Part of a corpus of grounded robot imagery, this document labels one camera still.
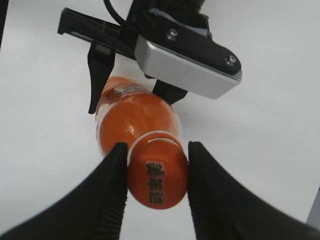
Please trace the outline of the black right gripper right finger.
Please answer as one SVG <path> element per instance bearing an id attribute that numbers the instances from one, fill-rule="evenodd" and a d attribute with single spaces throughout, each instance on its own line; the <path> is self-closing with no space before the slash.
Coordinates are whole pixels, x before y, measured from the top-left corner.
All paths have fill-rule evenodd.
<path id="1" fill-rule="evenodd" d="M 187 196 L 198 240 L 318 240 L 320 231 L 234 179 L 199 141 L 188 143 Z"/>

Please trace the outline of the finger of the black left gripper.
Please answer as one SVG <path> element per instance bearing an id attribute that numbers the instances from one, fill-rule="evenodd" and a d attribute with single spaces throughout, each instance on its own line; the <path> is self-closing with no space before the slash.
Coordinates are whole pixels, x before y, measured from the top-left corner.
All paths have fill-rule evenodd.
<path id="1" fill-rule="evenodd" d="M 185 98 L 188 91 L 157 79 L 152 93 L 172 105 Z"/>
<path id="2" fill-rule="evenodd" d="M 91 43 L 87 54 L 87 64 L 90 74 L 90 104 L 88 113 L 96 112 L 102 91 L 114 68 L 115 50 L 95 42 Z"/>

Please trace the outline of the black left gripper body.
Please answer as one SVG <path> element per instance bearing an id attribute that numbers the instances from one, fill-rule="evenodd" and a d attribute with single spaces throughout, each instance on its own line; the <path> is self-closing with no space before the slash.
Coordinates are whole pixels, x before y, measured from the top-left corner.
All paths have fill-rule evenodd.
<path id="1" fill-rule="evenodd" d="M 57 33 L 69 34 L 89 43 L 101 44 L 131 59 L 150 60 L 159 48 L 151 41 L 151 21 L 145 14 L 157 8 L 159 0 L 134 0 L 126 19 L 120 17 L 110 0 L 104 5 L 116 21 L 111 23 L 70 8 L 61 12 Z"/>

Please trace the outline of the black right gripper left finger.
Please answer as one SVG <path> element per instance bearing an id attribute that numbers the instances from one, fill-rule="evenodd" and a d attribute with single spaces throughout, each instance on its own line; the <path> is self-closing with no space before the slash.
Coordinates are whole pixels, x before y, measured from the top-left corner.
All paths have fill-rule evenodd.
<path id="1" fill-rule="evenodd" d="M 126 143 L 116 143 L 76 188 L 4 232 L 2 240 L 118 240 L 127 201 Z"/>

